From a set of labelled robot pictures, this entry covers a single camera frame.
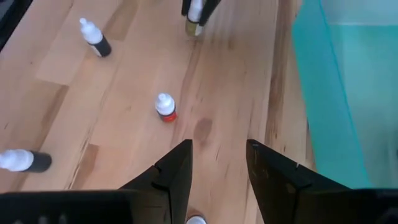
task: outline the black plastic part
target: black plastic part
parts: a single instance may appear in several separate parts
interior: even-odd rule
[[[13,3],[6,9],[6,1],[0,1],[0,7],[4,7],[0,9],[0,11],[4,11],[4,14],[0,13],[0,51],[18,26],[19,21],[22,19],[31,3],[32,0],[13,0]]]
[[[112,52],[111,45],[109,44],[108,40],[106,40],[105,36],[103,36],[102,40],[97,44],[90,45],[96,48],[96,50],[100,54],[99,57],[106,57]]]
[[[181,15],[188,15],[189,7],[191,6],[191,0],[182,0]]]
[[[199,25],[200,26],[205,26],[207,21],[209,20],[210,16],[218,6],[221,0],[207,0],[205,3],[205,6],[203,7],[203,10],[201,12],[200,20],[199,20]]]
[[[186,16],[188,15],[189,8],[191,6],[192,0],[183,0],[182,1],[182,9],[181,15]],[[199,25],[205,26],[207,21],[209,20],[210,16],[218,6],[221,0],[205,0],[205,5],[203,6],[203,10],[201,12]]]
[[[185,140],[119,190],[2,194],[0,223],[183,224],[191,181]]]
[[[33,154],[33,163],[24,172],[44,172],[50,168],[52,159],[49,154],[34,151],[31,151],[31,153]]]
[[[398,190],[351,190],[255,140],[246,160],[264,223],[397,223]]]

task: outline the wood grain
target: wood grain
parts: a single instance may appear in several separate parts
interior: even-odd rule
[[[116,189],[193,139],[190,210],[209,223],[262,223],[246,139],[313,167],[291,44],[299,5],[222,1],[193,39],[178,0],[34,1],[0,53],[0,146],[39,147],[53,165],[0,170],[0,191]],[[84,43],[80,16],[103,28],[110,57]],[[177,102],[174,123],[155,112],[160,92]]]

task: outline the bottle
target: bottle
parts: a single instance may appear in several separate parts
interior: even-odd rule
[[[201,34],[203,27],[199,26],[201,12],[204,6],[204,0],[192,0],[189,7],[187,21],[185,23],[185,31],[190,36],[198,36]]]
[[[80,32],[84,39],[90,44],[95,54],[99,57],[108,56],[112,49],[102,32],[92,22],[80,18]]]
[[[207,224],[207,222],[203,217],[195,215],[189,218],[186,224]]]
[[[0,168],[14,172],[44,172],[51,163],[51,156],[43,152],[8,149],[0,154]]]
[[[157,96],[156,110],[164,122],[171,122],[177,118],[177,113],[175,112],[175,102],[167,93],[161,93]]]

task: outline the bottle nozzle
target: bottle nozzle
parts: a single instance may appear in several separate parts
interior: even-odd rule
[[[166,94],[161,93],[157,96],[157,98],[159,99],[159,101],[165,101],[167,99]]]
[[[87,20],[85,19],[85,18],[80,18],[80,24],[81,25],[85,25],[85,24],[87,24]]]

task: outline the dark stain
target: dark stain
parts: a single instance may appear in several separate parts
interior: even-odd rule
[[[85,150],[85,148],[86,148],[86,146],[87,146],[89,140],[90,140],[90,131],[88,131],[88,133],[86,134],[86,138],[85,138],[85,140],[83,141],[83,144],[82,144],[82,147],[81,147],[81,150],[82,150],[82,151]]]
[[[218,154],[220,153],[221,145],[218,146],[217,153],[216,153],[216,161],[218,160]]]
[[[208,118],[202,118],[199,122],[197,122],[197,125],[193,130],[193,138],[194,140],[199,141],[201,146],[206,144],[212,125],[213,120]]]
[[[70,6],[69,6],[69,10],[73,7],[73,4],[75,3],[75,1],[72,1],[71,3],[70,3]]]
[[[291,41],[291,8],[292,0],[279,4],[275,30],[274,57],[272,62],[271,85],[269,92],[268,117],[265,143],[272,146],[280,129],[286,64]]]
[[[224,179],[226,179],[226,176],[228,175],[229,171],[229,164],[226,166],[225,174],[224,174]]]
[[[82,189],[87,178],[94,170],[95,160],[98,155],[100,147],[88,144],[86,150],[84,151],[81,161],[77,165],[75,172],[73,174],[74,181],[70,184],[69,189],[79,190]]]
[[[137,9],[136,0],[123,0],[103,29],[105,36],[109,39],[123,41],[136,16]]]

